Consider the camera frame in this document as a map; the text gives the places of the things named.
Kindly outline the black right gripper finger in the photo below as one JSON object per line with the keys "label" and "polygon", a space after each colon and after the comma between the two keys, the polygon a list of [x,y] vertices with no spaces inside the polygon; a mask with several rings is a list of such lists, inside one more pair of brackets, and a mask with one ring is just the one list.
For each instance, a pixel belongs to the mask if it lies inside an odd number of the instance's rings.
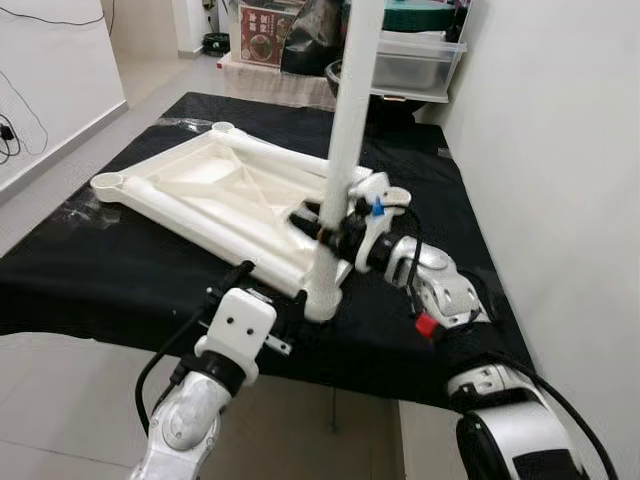
{"label": "black right gripper finger", "polygon": [[320,223],[320,204],[301,204],[289,212],[288,223],[306,237],[321,237],[326,228]]}

